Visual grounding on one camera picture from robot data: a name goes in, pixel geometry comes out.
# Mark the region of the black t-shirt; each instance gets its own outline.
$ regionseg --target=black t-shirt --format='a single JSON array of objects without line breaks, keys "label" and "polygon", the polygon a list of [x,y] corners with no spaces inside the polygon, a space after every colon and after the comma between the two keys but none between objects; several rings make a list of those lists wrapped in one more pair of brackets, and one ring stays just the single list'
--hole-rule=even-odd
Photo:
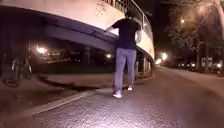
[{"label": "black t-shirt", "polygon": [[138,22],[131,19],[121,19],[112,25],[113,28],[119,29],[119,41],[117,48],[136,50],[135,34],[141,30]]}]

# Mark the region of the hair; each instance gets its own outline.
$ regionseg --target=hair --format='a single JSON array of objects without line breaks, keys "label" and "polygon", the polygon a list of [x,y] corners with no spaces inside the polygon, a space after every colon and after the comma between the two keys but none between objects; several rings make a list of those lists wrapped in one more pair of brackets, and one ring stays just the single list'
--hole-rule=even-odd
[{"label": "hair", "polygon": [[131,18],[134,18],[135,17],[135,14],[133,11],[131,10],[128,10],[126,13],[125,13],[125,16],[126,17],[131,17]]}]

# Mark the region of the night sky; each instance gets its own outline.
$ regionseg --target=night sky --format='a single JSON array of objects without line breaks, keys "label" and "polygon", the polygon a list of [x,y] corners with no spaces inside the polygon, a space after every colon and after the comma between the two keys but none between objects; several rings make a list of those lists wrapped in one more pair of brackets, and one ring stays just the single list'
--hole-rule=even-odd
[{"label": "night sky", "polygon": [[165,28],[169,25],[168,8],[169,5],[161,4],[162,0],[135,0],[140,8],[144,11],[152,13],[152,17],[148,17],[152,24],[154,35],[154,45],[156,50],[170,49],[167,45],[169,38],[165,32]]}]

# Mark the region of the leaves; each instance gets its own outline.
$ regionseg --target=leaves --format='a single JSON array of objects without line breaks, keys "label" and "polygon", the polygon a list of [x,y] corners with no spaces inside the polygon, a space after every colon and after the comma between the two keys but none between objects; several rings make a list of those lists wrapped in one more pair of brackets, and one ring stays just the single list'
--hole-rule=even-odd
[{"label": "leaves", "polygon": [[167,28],[172,44],[191,51],[198,48],[197,44],[200,41],[217,38],[215,36],[219,30],[213,27],[214,23],[217,24],[215,6],[220,4],[219,0],[170,0],[169,2],[174,3],[169,10],[171,24]]}]

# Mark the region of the railing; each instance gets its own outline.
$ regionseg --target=railing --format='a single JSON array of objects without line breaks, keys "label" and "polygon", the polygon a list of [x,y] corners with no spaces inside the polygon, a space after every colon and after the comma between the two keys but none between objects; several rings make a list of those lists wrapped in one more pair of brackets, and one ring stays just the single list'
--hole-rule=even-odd
[{"label": "railing", "polygon": [[144,12],[133,0],[102,0],[121,12],[125,13],[127,10],[135,12],[137,19],[139,20],[142,29],[153,39],[152,27]]}]

